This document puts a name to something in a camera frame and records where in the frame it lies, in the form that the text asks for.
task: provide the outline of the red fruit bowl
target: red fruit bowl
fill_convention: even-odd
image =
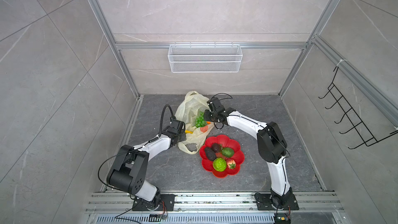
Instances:
[[[211,147],[212,144],[217,143],[220,144],[223,148],[230,147],[234,150],[235,154],[231,157],[231,159],[235,160],[236,168],[229,169],[228,167],[223,172],[218,172],[213,168],[213,162],[208,160],[205,153],[206,147]],[[217,137],[208,137],[206,139],[205,144],[200,148],[199,155],[202,158],[202,166],[208,171],[212,172],[215,177],[225,178],[228,175],[236,175],[240,171],[240,165],[245,161],[245,155],[240,150],[240,144],[233,139],[225,135],[218,135]]]

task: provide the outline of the hooks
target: hooks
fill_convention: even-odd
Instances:
[[[330,84],[329,87],[328,87],[327,93],[325,94],[324,97],[318,97],[318,98],[323,99],[323,98],[325,98],[325,97],[330,93],[331,96],[335,99],[336,102],[335,102],[331,107],[329,107],[329,108],[328,108],[328,107],[325,107],[325,109],[331,109],[331,108],[334,107],[336,104],[338,104],[339,107],[341,108],[341,110],[344,112],[344,114],[343,114],[343,116],[341,117],[340,121],[338,121],[338,122],[335,121],[335,123],[336,123],[336,124],[341,123],[341,122],[343,121],[343,118],[344,118],[345,116],[347,116],[348,120],[350,121],[350,123],[351,123],[351,125],[352,125],[352,127],[351,127],[349,130],[347,130],[346,132],[339,132],[339,133],[340,133],[340,134],[346,134],[346,133],[348,133],[349,131],[355,129],[355,131],[357,132],[357,134],[358,134],[359,137],[361,138],[362,143],[360,143],[359,145],[357,145],[357,146],[355,146],[355,147],[348,147],[348,148],[349,148],[350,150],[352,150],[352,149],[356,149],[356,148],[360,147],[361,145],[366,145],[366,146],[369,147],[369,146],[372,146],[372,145],[374,145],[374,144],[376,144],[376,143],[378,143],[378,142],[380,142],[380,141],[382,141],[382,140],[385,140],[386,138],[389,138],[389,137],[391,137],[391,136],[397,134],[397,133],[398,133],[398,128],[397,128],[397,127],[394,127],[394,128],[395,128],[395,131],[394,131],[394,132],[391,132],[391,133],[389,134],[389,136],[387,136],[387,137],[385,137],[385,138],[383,138],[383,139],[380,139],[380,140],[377,140],[377,139],[375,138],[375,136],[373,135],[373,133],[369,130],[369,128],[368,128],[368,127],[366,126],[366,124],[363,122],[363,120],[361,119],[361,117],[357,114],[357,112],[355,111],[355,109],[351,106],[350,102],[347,101],[347,99],[344,97],[344,95],[340,92],[340,90],[339,90],[339,89],[336,87],[336,85],[334,84],[334,79],[336,78],[337,71],[339,70],[338,65],[340,64],[340,62],[336,65],[336,67],[335,67],[334,70],[333,70],[333,72],[334,72],[334,71],[336,71],[336,72],[335,72],[335,74],[334,74],[333,80],[331,81],[331,84]],[[335,95],[333,94],[333,92],[331,91],[333,88],[335,88],[336,91],[339,92],[339,94],[341,95],[338,99],[336,98],[336,96],[335,96]],[[340,104],[340,102],[339,102],[341,99],[344,99],[344,100],[347,102],[347,104],[349,105],[350,108],[349,108],[347,111],[345,111],[344,108],[341,106],[341,104]],[[351,118],[350,118],[349,115],[347,114],[347,113],[350,112],[351,110],[354,112],[354,114],[356,115],[356,117],[360,120],[360,122],[357,123],[356,125],[354,125],[353,121],[351,120]],[[360,124],[363,124],[363,126],[368,130],[368,132],[369,132],[370,135],[371,135],[371,138],[370,138],[370,139],[368,139],[368,140],[366,140],[366,141],[363,139],[362,134],[361,134],[361,133],[358,131],[358,129],[357,129],[357,126],[359,126]],[[371,141],[371,140],[373,140],[373,139],[375,140],[375,142],[369,144],[368,142]]]

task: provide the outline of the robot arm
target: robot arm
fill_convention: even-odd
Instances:
[[[143,199],[144,206],[155,210],[160,203],[160,191],[145,180],[148,161],[160,152],[170,149],[185,138],[185,123],[173,116],[170,126],[151,140],[120,148],[107,175],[107,183],[124,192]]]
[[[278,125],[274,122],[267,124],[256,121],[233,108],[225,109],[217,97],[212,97],[207,104],[210,110],[205,111],[205,121],[236,127],[257,139],[258,152],[267,162],[271,176],[273,205],[284,208],[293,194],[285,167],[287,144]]]

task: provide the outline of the vent grille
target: vent grille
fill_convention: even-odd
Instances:
[[[156,217],[149,217],[149,214],[124,214],[121,217],[138,221],[142,224],[164,223],[164,224],[211,224],[211,223],[231,223],[231,224],[257,224],[274,223],[272,213],[237,213],[237,214],[177,214],[170,213],[166,220]],[[136,223],[130,220],[115,219],[115,214],[99,214],[97,224],[113,223]]]

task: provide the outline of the green citrus fruit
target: green citrus fruit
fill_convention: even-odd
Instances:
[[[213,168],[218,172],[223,172],[226,169],[226,161],[221,157],[216,158],[213,162]]]
[[[221,154],[226,157],[232,157],[235,154],[235,152],[232,148],[225,147],[224,149],[221,150]]]

